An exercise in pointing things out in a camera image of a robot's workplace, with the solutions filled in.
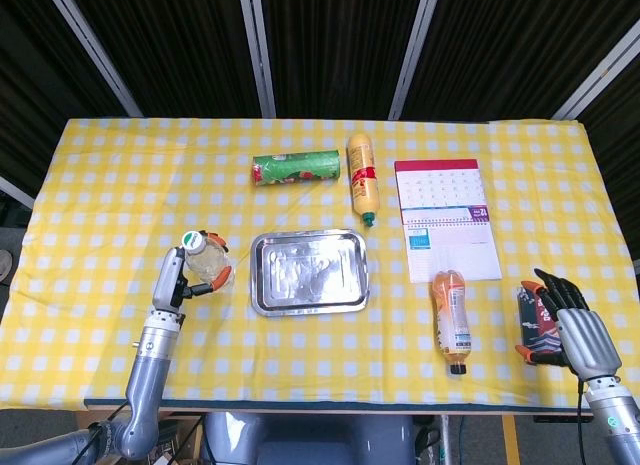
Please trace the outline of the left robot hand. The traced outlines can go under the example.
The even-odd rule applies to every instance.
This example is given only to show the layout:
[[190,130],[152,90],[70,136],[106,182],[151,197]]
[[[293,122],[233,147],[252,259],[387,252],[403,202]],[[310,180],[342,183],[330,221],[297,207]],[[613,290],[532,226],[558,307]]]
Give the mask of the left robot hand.
[[232,282],[226,241],[217,233],[190,230],[163,261],[152,298],[156,311],[177,313],[186,299],[218,292]]

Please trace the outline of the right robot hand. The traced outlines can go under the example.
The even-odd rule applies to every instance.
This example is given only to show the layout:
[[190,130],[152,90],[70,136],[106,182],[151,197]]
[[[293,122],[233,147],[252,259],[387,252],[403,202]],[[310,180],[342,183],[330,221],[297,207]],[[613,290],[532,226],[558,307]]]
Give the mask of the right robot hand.
[[555,353],[541,353],[517,345],[516,351],[529,364],[567,367],[582,382],[615,376],[622,366],[621,358],[604,322],[589,308],[579,287],[539,268],[534,273],[541,283],[521,284],[549,313],[561,347]]

